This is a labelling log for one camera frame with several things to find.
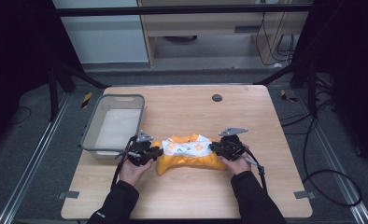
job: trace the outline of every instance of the black cable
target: black cable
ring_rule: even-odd
[[[276,52],[278,55],[282,56],[282,57],[286,57],[286,63],[290,64],[291,60],[292,60],[292,56],[294,53],[294,35],[290,35],[290,45],[289,45],[289,49],[280,49],[280,45],[282,43],[284,35],[281,35],[279,38],[279,41],[277,42],[277,47],[276,47]]]
[[[130,145],[131,143],[133,143],[133,141],[135,141],[135,139],[137,138],[137,135],[135,136],[132,136],[128,143],[126,144],[126,147],[125,149],[120,153],[118,154],[115,159],[117,159],[119,156],[122,156],[122,158],[120,159],[120,163],[118,163],[117,165],[117,169],[115,170],[115,173],[114,173],[114,176],[112,178],[112,182],[111,182],[111,187],[110,189],[112,190],[116,185],[117,185],[117,179],[118,179],[118,175],[120,174],[120,170],[122,169],[122,165],[123,163],[127,160],[126,159],[126,154],[129,152],[130,150]]]
[[[268,36],[266,34],[265,22],[264,21],[265,21],[265,12],[262,13],[262,20],[261,20],[260,28],[259,28],[259,30],[258,30],[258,32],[256,34],[256,49],[259,52],[259,55],[260,55],[260,58],[261,58],[261,62],[262,62],[263,65],[273,65],[275,63],[284,62],[284,60],[279,60],[279,59],[275,58],[274,53],[272,52],[271,44],[269,43],[269,39],[268,39]],[[266,43],[268,44],[269,53],[271,54],[272,58],[276,60],[274,63],[265,63],[263,61],[262,57],[261,57],[261,52],[260,52],[260,49],[258,47],[258,36],[259,36],[260,30],[261,30],[262,27],[263,27],[263,31],[265,33]]]
[[[268,189],[266,187],[266,180],[265,180],[265,169],[263,166],[260,165],[260,163],[257,161],[253,153],[251,153],[250,149],[243,147],[243,149],[247,152],[247,154],[257,163],[257,169],[259,170],[259,175],[261,178],[262,188],[265,190],[265,192],[268,194]]]
[[[329,200],[332,203],[335,203],[335,204],[340,205],[340,206],[343,206],[343,207],[356,206],[359,203],[361,203],[361,200],[362,200],[361,189],[358,187],[358,185],[356,184],[356,182],[353,179],[351,179],[349,176],[347,176],[347,175],[345,175],[345,174],[343,174],[341,172],[338,172],[338,171],[335,171],[335,170],[330,170],[330,169],[319,170],[319,171],[313,172],[312,174],[309,174],[309,172],[307,170],[307,165],[306,165],[306,146],[307,146],[307,142],[308,142],[308,139],[309,139],[309,135],[311,133],[311,127],[313,126],[313,123],[317,119],[318,119],[317,117],[312,118],[311,125],[309,126],[309,129],[308,129],[308,132],[306,134],[305,141],[304,141],[303,163],[304,163],[305,178],[303,179],[303,183],[306,182],[306,181],[309,181],[312,184],[312,186],[321,195],[323,195],[327,200]],[[315,184],[315,182],[313,182],[313,180],[311,178],[313,175],[318,175],[318,174],[322,174],[322,173],[335,173],[335,174],[341,175],[341,176],[345,177],[346,179],[348,179],[350,182],[352,182],[353,186],[355,187],[356,191],[358,192],[359,199],[356,202],[354,202],[354,203],[340,203],[340,202],[336,201],[335,199],[331,198],[330,196],[328,196],[320,188],[318,188],[318,186]]]
[[[316,126],[317,126],[317,123],[315,123],[313,125],[313,127],[311,128],[311,130],[313,131],[316,128]],[[306,133],[284,133],[284,134],[287,134],[287,135],[289,135],[289,134],[291,134],[291,135],[305,135],[305,134],[307,134],[307,132]]]
[[[317,110],[320,110],[322,107],[324,107],[325,105],[327,105],[327,104],[328,104],[328,103],[330,103],[330,102],[331,102],[331,100],[327,100],[327,101],[323,102],[322,104],[318,105]],[[282,124],[281,126],[282,126],[282,127],[287,127],[287,126],[290,126],[290,125],[296,124],[296,123],[298,123],[298,122],[300,122],[300,121],[302,121],[302,120],[304,120],[304,119],[308,118],[309,116],[311,116],[311,114],[310,114],[310,113],[301,114],[301,115],[304,115],[304,116],[303,116],[303,117],[301,117],[300,119],[297,119],[297,120],[293,121],[293,122],[290,122],[290,123],[287,123],[287,124]],[[295,117],[299,117],[299,116],[301,116],[301,115],[294,115],[294,116],[292,116],[292,117],[285,118],[285,119],[295,118]]]
[[[29,119],[30,116],[32,115],[32,109],[30,109],[29,107],[27,106],[19,106],[18,109],[26,109],[29,111],[29,114],[27,115],[26,118],[20,120],[20,121],[16,121],[16,122],[12,122],[12,123],[9,123],[9,125],[17,125],[17,124],[20,124],[22,122],[24,122],[25,120]]]

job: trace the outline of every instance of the table surface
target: table surface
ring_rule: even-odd
[[[146,99],[143,130],[155,140],[192,133],[220,139],[219,133],[228,127],[248,128],[249,132],[238,136],[265,167],[268,193],[283,216],[312,215],[308,199],[294,196],[304,186],[264,86],[116,87],[106,93],[142,94]],[[222,101],[214,102],[214,94],[220,94]],[[65,199],[62,217],[89,218],[99,209],[117,164],[116,160],[96,159],[84,150],[70,186],[79,195]],[[131,218],[240,218],[230,180],[228,171],[188,166],[172,167],[158,176],[154,162],[136,186],[140,198]]]

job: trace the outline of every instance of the plastic bin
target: plastic bin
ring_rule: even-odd
[[[114,159],[141,131],[144,104],[139,94],[101,96],[82,136],[82,147],[98,159]]]

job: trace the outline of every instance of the white cabinet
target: white cabinet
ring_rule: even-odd
[[[135,0],[53,0],[53,3],[56,8],[137,7]],[[84,65],[149,61],[139,16],[62,17],[62,21]]]

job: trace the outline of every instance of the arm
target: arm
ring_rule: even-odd
[[[88,224],[126,224],[137,203],[139,193],[134,186],[151,167],[152,160],[144,166],[135,166],[125,161],[120,171],[120,181],[111,190],[102,208],[92,214]]]
[[[231,184],[243,223],[286,223],[276,204],[261,188],[256,177],[251,173],[250,166],[243,158],[237,161],[227,161],[221,158],[221,161],[234,175]]]

